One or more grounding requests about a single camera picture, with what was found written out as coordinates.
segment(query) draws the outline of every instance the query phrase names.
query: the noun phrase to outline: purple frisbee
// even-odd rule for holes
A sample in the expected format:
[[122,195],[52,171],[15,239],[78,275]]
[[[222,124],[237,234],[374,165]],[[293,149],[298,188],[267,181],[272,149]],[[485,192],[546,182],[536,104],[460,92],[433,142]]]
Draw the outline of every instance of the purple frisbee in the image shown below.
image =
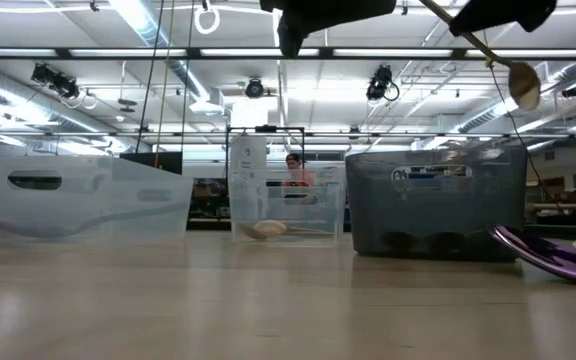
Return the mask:
[[576,252],[523,231],[495,225],[490,235],[520,258],[551,274],[576,282]]

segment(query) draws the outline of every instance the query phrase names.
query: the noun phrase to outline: translucent plastic bin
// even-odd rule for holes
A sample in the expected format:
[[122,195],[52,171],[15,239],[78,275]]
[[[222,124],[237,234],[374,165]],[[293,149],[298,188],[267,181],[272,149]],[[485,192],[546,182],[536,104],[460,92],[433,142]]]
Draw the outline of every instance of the translucent plastic bin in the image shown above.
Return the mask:
[[[308,173],[314,184],[289,187],[283,186],[291,179],[288,171],[231,172],[229,194],[233,240],[251,244],[334,246],[343,234],[344,171]],[[258,240],[245,231],[246,227],[255,227],[268,220],[283,223],[286,232]]]
[[111,157],[0,157],[0,241],[180,242],[192,187]]
[[366,153],[346,158],[350,220],[362,255],[512,261],[493,224],[522,228],[526,153],[490,150]]

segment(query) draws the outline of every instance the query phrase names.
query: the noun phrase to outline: clear plastic bin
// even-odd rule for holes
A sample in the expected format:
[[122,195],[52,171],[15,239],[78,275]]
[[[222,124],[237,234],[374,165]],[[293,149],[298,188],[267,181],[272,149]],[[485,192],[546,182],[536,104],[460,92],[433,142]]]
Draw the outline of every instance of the clear plastic bin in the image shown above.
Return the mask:
[[522,228],[521,147],[366,153],[346,158],[350,220],[362,255],[512,261],[487,227]]
[[180,242],[192,188],[111,157],[0,157],[0,242]]
[[[334,246],[343,235],[345,173],[342,169],[308,171],[314,184],[284,186],[288,171],[244,170],[229,176],[233,240],[251,244]],[[286,232],[254,239],[246,228],[273,220]]]

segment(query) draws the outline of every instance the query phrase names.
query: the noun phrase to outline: dark gray plastic bin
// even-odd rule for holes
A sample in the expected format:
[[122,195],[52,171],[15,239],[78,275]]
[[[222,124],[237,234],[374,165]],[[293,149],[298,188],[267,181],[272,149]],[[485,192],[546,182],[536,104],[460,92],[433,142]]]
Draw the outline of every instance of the dark gray plastic bin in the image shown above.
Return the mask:
[[350,220],[360,255],[470,261],[516,256],[487,232],[522,228],[521,147],[365,153],[346,158]]

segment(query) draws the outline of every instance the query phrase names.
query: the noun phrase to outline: white container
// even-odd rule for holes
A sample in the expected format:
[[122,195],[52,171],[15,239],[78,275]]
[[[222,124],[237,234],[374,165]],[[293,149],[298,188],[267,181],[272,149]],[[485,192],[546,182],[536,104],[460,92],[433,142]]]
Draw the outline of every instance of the white container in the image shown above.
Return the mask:
[[[229,174],[233,240],[250,244],[334,246],[343,235],[346,198],[342,169],[308,171],[314,184],[287,187],[288,171],[243,170]],[[249,237],[242,227],[274,220],[288,231],[265,240]]]
[[180,242],[192,188],[124,159],[0,157],[0,241]]

